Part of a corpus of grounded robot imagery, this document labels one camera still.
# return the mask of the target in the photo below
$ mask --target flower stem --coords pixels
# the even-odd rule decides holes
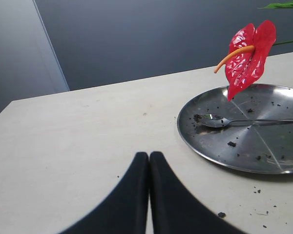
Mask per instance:
[[[288,40],[288,41],[283,41],[283,42],[275,43],[272,46],[274,46],[274,45],[288,44],[288,43],[293,43],[293,40]]]

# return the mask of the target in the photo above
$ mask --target spoon handle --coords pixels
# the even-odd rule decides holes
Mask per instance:
[[[235,119],[230,122],[293,122],[293,118],[275,119],[275,118],[255,118],[255,119]]]

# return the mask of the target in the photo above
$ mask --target green leaf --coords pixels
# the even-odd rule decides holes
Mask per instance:
[[[269,5],[263,8],[270,8],[270,9],[293,8],[293,1],[285,2],[285,3],[270,3]]]

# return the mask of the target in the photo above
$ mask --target white wall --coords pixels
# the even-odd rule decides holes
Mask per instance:
[[[68,91],[32,0],[0,0],[0,112],[13,100]]]

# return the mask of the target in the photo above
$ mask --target white table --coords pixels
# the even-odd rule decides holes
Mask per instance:
[[[293,233],[293,175],[223,170],[179,136],[176,118],[184,104],[227,85],[223,69],[212,71],[13,101],[0,114],[0,234],[62,231],[111,192],[137,151],[155,150],[226,221],[253,234]],[[260,82],[293,87],[293,53],[269,57]]]

